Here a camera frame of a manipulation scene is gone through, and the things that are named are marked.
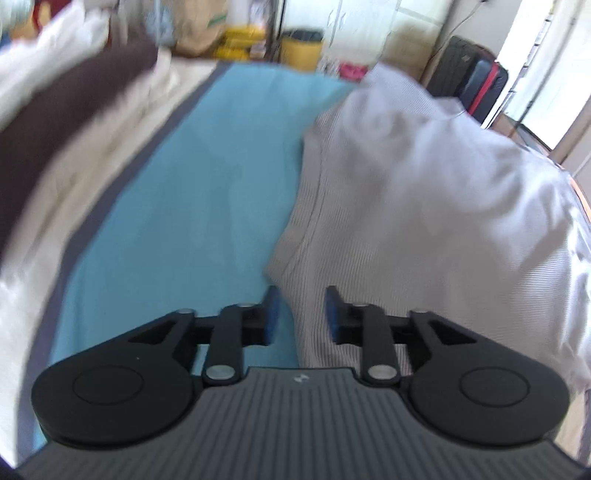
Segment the yellow waste bin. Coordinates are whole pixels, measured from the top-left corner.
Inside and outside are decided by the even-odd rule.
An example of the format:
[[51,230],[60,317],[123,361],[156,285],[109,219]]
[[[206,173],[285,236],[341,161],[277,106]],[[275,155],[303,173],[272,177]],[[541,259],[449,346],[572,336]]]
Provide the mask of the yellow waste bin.
[[314,72],[322,54],[324,31],[291,29],[280,39],[280,63],[301,72]]

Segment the dark brown garment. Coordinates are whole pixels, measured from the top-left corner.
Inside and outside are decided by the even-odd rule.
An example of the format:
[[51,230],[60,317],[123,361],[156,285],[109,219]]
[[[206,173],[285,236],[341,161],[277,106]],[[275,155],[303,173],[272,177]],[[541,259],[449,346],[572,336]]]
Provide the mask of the dark brown garment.
[[52,156],[157,56],[146,39],[109,47],[58,76],[1,131],[2,245]]

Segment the white crumpled duvet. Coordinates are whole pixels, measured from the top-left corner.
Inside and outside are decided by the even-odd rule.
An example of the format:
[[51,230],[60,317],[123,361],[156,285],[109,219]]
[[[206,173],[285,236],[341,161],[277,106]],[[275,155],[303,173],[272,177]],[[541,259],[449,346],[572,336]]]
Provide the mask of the white crumpled duvet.
[[[33,101],[35,95],[53,84],[58,77],[83,61],[95,58],[107,46],[107,32],[115,34],[115,46],[153,39],[135,26],[134,14],[139,1],[125,1],[113,15],[106,10],[86,9],[76,1],[32,40],[14,40],[1,48],[1,128],[6,129]],[[157,60],[147,74],[138,78],[138,90],[147,95],[147,111],[171,112],[188,95],[190,83],[186,69],[172,58],[166,45],[160,44]]]

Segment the striped multicolour bed sheet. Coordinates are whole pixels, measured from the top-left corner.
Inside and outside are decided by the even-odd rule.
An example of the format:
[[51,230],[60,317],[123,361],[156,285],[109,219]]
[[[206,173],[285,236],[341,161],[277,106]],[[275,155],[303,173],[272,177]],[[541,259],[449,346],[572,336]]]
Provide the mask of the striped multicolour bed sheet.
[[270,64],[155,64],[50,160],[1,261],[1,455],[43,444],[47,366],[169,311],[259,299],[304,132],[353,89]]

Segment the light grey waffle knit garment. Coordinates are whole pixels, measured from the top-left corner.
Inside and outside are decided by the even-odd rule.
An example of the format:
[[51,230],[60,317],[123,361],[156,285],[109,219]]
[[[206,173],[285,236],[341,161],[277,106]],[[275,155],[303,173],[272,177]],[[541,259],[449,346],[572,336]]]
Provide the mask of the light grey waffle knit garment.
[[567,383],[559,445],[590,460],[590,223],[570,175],[378,65],[304,136],[267,266],[304,367],[358,364],[329,337],[329,286],[392,315],[431,310]]

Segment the brown paper bag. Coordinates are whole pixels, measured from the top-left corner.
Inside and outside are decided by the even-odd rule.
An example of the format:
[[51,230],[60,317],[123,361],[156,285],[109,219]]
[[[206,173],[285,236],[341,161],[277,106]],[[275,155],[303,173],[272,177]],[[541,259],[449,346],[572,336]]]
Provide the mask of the brown paper bag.
[[175,48],[197,57],[221,38],[228,18],[226,0],[180,0],[174,2]]

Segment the yellow box on floor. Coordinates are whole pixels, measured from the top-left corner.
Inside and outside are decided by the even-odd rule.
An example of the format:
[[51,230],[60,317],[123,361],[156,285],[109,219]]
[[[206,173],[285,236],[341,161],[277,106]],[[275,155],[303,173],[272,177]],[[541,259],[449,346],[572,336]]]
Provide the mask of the yellow box on floor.
[[257,26],[228,27],[213,51],[217,59],[233,62],[261,61],[266,58],[266,29]]

